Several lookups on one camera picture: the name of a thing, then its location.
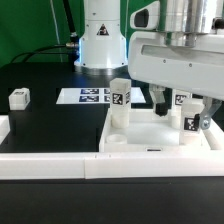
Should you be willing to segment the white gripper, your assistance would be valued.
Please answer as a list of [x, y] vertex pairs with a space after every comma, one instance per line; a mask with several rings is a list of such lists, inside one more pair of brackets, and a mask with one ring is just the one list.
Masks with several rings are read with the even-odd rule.
[[128, 71], [150, 83], [156, 115], [168, 113], [165, 87], [224, 101], [223, 8], [224, 0], [152, 0], [132, 13]]

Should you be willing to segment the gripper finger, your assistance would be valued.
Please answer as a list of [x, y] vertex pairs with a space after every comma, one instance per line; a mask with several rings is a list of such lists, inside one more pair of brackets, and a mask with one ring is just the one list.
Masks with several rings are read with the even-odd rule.
[[200, 128], [207, 130], [210, 128], [211, 118], [216, 111], [221, 107], [222, 101], [219, 99], [204, 97], [203, 98], [204, 109], [200, 113]]

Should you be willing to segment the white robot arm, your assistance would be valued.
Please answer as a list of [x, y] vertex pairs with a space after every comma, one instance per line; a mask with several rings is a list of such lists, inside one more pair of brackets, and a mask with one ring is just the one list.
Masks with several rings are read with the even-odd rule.
[[195, 120], [208, 129], [224, 102], [224, 0], [146, 0], [126, 15], [129, 39], [120, 32], [119, 2], [84, 0], [83, 71], [126, 65], [135, 80], [201, 95]]

